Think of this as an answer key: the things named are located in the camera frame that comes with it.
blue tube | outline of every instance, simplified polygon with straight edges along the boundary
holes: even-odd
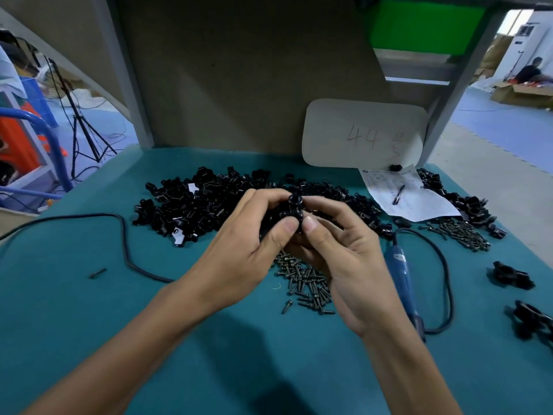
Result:
[[[14,108],[0,108],[0,116],[6,118],[24,119],[31,122],[37,128],[40,129],[42,134],[48,140],[50,144],[50,151],[52,154],[52,162],[54,163],[54,169],[60,181],[61,187],[65,192],[69,192],[73,189],[73,184],[67,175],[67,168],[65,167],[64,157],[61,155],[60,142],[58,137],[52,132],[52,129],[46,124],[44,119],[32,114],[31,112],[22,111],[21,109]]]
[[[9,186],[0,186],[0,192],[9,192],[11,194],[21,194],[21,195],[40,196],[41,198],[46,198],[46,199],[62,199],[63,198],[63,196],[61,196],[61,195],[50,194],[48,192],[29,191],[27,189],[10,188]]]

teal work surface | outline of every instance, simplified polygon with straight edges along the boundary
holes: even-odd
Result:
[[[114,212],[130,223],[133,206],[151,195],[146,182],[191,177],[200,166],[225,173],[262,168],[328,180],[368,195],[355,169],[310,167],[300,158],[203,149],[128,148],[56,203],[48,216]],[[428,166],[430,170],[439,171]],[[462,192],[442,174],[450,191]],[[427,346],[466,414],[551,413],[553,355],[538,339],[515,338],[505,307],[517,299],[553,313],[551,270],[515,236],[490,240],[473,253],[427,233],[444,252],[456,316]],[[214,233],[176,248],[148,227],[131,226],[135,263],[177,278]],[[444,317],[442,267],[432,249],[404,235],[420,313],[427,327]],[[529,292],[493,285],[487,268],[503,261],[530,273]],[[102,268],[97,279],[87,276]],[[52,221],[31,227],[0,248],[0,401],[14,414],[123,328],[163,284],[126,268],[114,218]],[[292,306],[272,273],[240,303],[212,315],[137,393],[129,414],[380,414],[384,397],[363,350],[338,315]]]

tripod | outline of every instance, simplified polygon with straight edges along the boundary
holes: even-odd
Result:
[[[104,139],[98,131],[94,129],[92,125],[86,120],[86,118],[79,112],[77,109],[77,106],[75,105],[73,101],[73,97],[71,96],[71,92],[69,91],[69,88],[67,87],[67,84],[65,83],[65,80],[60,74],[60,70],[58,68],[58,65],[52,61],[52,65],[54,67],[54,71],[56,75],[58,76],[61,84],[61,89],[64,91],[65,95],[67,96],[67,99],[69,100],[69,104],[71,105],[71,109],[73,109],[73,162],[71,166],[71,178],[75,178],[75,161],[77,160],[78,155],[82,155],[84,157],[87,157],[88,159],[94,160],[96,163],[100,163],[104,156],[106,155],[106,152],[108,150],[113,151],[114,154],[117,154],[117,151],[114,150],[114,148],[109,144],[106,139]],[[79,126],[81,127],[82,133],[85,135],[86,141],[88,145],[90,146],[90,150],[92,151],[93,156],[89,156],[85,153],[81,153],[79,149],[77,149],[77,122],[79,122]],[[90,135],[90,131],[94,132],[94,134],[103,141],[103,143],[106,145],[104,149],[101,149],[101,153],[96,146],[94,140],[92,139],[92,136]]]

person's left hand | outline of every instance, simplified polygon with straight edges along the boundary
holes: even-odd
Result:
[[[192,289],[207,315],[251,293],[298,229],[298,220],[286,217],[259,242],[263,216],[289,196],[284,189],[246,191],[197,263],[173,284],[177,293]]]

forearm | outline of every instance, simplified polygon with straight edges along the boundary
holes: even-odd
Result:
[[[165,287],[122,331],[25,412],[25,415],[122,413],[135,392],[206,315],[193,299]]]
[[[392,414],[462,413],[406,315],[363,342]]]

